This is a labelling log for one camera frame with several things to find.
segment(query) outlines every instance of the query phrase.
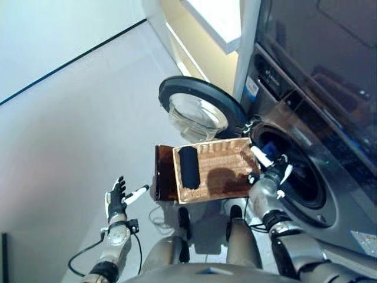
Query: white floor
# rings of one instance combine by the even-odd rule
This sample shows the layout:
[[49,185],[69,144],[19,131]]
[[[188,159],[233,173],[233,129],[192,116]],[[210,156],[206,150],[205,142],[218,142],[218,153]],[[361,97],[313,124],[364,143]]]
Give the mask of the white floor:
[[[148,24],[139,27],[139,29],[143,30],[144,35],[150,33],[150,31],[147,32],[147,29],[150,29]],[[157,104],[157,99],[148,101],[148,103]],[[145,122],[142,120],[136,123],[140,127],[145,127]],[[151,144],[157,144],[155,138],[156,136],[150,137]],[[172,144],[174,142],[176,142],[176,137],[171,139],[167,144]],[[239,204],[242,209],[244,209],[246,201],[245,199],[232,199],[229,201],[214,201],[186,206],[190,213],[190,219],[193,225],[193,238],[190,242],[190,262],[225,263],[227,251],[225,231],[232,204]],[[141,240],[143,249],[143,259],[146,258],[153,245],[159,239],[169,236],[174,232],[174,228],[176,228],[178,224],[178,209],[179,206],[172,203],[155,203],[150,195],[143,196],[127,209],[128,217],[137,218],[140,224],[140,233],[138,236]],[[250,222],[252,221],[250,213],[248,213],[247,220]],[[105,219],[104,212],[100,209],[97,218],[92,223],[90,231],[87,233],[80,248],[85,248],[95,242],[99,235],[99,228],[102,226],[105,226]],[[276,264],[270,250],[269,238],[266,234],[255,233],[255,235],[259,243],[264,268],[268,271],[277,273]],[[93,260],[97,258],[99,254],[100,248],[91,251],[77,259],[77,261],[75,261],[75,266],[83,271],[87,271],[92,267]],[[126,266],[119,282],[136,275],[139,260],[140,255],[138,246],[135,239],[132,238],[132,248],[128,254]],[[67,271],[62,283],[75,282],[75,278],[75,275],[70,273],[70,271]]]
[[[80,281],[67,261],[97,241],[114,179],[124,174],[129,190],[150,184],[154,146],[186,144],[157,98],[161,81],[178,74],[144,23],[0,107],[0,229],[9,233],[11,282]],[[192,262],[224,262],[232,202],[188,206]],[[159,205],[145,194],[127,210],[144,258],[177,224],[178,207]],[[276,271],[268,238],[256,236]],[[88,272],[100,250],[74,265]],[[139,256],[133,239],[121,280],[137,273]]]

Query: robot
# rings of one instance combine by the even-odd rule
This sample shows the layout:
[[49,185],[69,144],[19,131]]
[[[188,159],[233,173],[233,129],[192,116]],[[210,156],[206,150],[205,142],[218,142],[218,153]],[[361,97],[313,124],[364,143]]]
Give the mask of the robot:
[[[264,175],[249,176],[253,183],[249,200],[254,214],[262,221],[272,242],[272,251],[280,275],[262,270],[262,263],[252,230],[233,206],[227,227],[226,264],[189,264],[186,239],[190,237],[188,217],[180,219],[183,233],[156,243],[139,275],[126,282],[256,282],[256,283],[346,283],[377,282],[326,258],[316,239],[305,233],[284,212],[279,202],[279,186],[289,174],[286,156],[267,167]],[[125,195],[125,181],[120,177],[105,195],[108,227],[101,230],[105,238],[103,252],[81,283],[116,283],[124,268],[130,236],[138,232],[137,220],[128,220],[128,205],[148,190],[144,186]]]

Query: black stripe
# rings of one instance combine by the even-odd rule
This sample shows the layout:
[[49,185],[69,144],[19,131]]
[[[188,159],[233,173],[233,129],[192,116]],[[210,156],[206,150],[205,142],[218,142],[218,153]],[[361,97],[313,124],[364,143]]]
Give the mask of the black stripe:
[[1,234],[2,246],[2,280],[4,283],[9,283],[9,270],[8,270],[8,235]]
[[120,37],[121,35],[125,34],[126,32],[130,31],[131,29],[137,27],[138,25],[141,25],[143,22],[146,22],[147,19],[142,19],[140,22],[137,22],[136,24],[130,26],[129,28],[126,28],[125,30],[119,32],[118,34],[115,34],[113,37],[110,37],[108,40],[105,40],[104,42],[96,45],[95,47],[93,47],[92,49],[82,53],[81,55],[77,56],[76,58],[73,58],[71,61],[68,61],[67,63],[63,64],[62,66],[56,68],[54,71],[51,71],[49,72],[48,74],[44,75],[43,77],[37,79],[36,81],[33,81],[31,84],[27,85],[26,87],[24,87],[23,89],[17,91],[15,94],[9,96],[8,98],[6,98],[5,100],[3,100],[2,102],[0,102],[0,106],[7,103],[9,100],[11,100],[12,98],[15,98],[16,96],[18,96],[19,94],[23,93],[25,90],[28,90],[29,88],[35,86],[36,84],[40,83],[41,81],[43,81],[44,79],[48,78],[49,76],[55,74],[56,72],[60,71],[61,69],[65,68],[66,66],[72,64],[73,62],[79,60],[80,58],[82,58],[83,56],[85,55],[88,55],[90,52],[93,52],[94,50],[98,49],[99,47],[102,47],[103,45],[105,45],[106,43],[109,43],[110,41]]

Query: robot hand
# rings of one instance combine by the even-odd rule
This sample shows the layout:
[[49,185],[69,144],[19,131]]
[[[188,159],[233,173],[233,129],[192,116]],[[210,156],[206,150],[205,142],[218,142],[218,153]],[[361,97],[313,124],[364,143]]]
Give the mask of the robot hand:
[[[286,179],[289,177],[289,175],[292,173],[293,166],[289,164],[288,157],[285,154],[282,154],[275,161],[271,161],[270,159],[268,159],[266,154],[261,151],[259,147],[253,145],[250,148],[250,150],[253,152],[260,164],[262,164],[263,167],[266,168],[267,171],[274,170],[278,175],[283,174],[283,176],[281,176],[280,178],[280,185],[284,183]],[[259,179],[263,177],[264,174],[256,175],[254,173],[251,173],[249,175],[249,182],[251,185],[253,185],[255,182],[257,182]]]
[[304,283],[375,282],[345,266],[330,262],[318,241],[305,233],[285,212],[279,201],[284,193],[279,193],[279,187],[293,169],[287,157],[281,155],[267,165],[265,173],[258,179],[254,175],[249,177],[249,180],[255,178],[249,197],[254,214],[265,225],[270,236],[279,273]]
[[130,236],[138,232],[137,219],[127,220],[125,209],[149,189],[145,185],[133,193],[125,194],[125,181],[120,176],[113,189],[105,194],[105,212],[108,227],[102,228],[101,234],[107,232],[104,250],[82,283],[115,283],[123,271],[126,246],[130,246]]

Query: dark glass surface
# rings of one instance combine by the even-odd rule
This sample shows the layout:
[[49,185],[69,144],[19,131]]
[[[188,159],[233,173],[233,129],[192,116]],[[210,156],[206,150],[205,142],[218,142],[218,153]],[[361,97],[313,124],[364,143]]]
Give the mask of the dark glass surface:
[[[375,0],[269,0],[257,30],[257,42],[374,164],[376,11]],[[274,86],[270,74],[261,80]]]
[[260,54],[255,55],[254,67],[262,84],[277,101],[280,101],[292,89],[292,86]]
[[296,115],[311,129],[343,168],[359,183],[374,204],[377,205],[376,178],[339,135],[305,101],[296,109]]

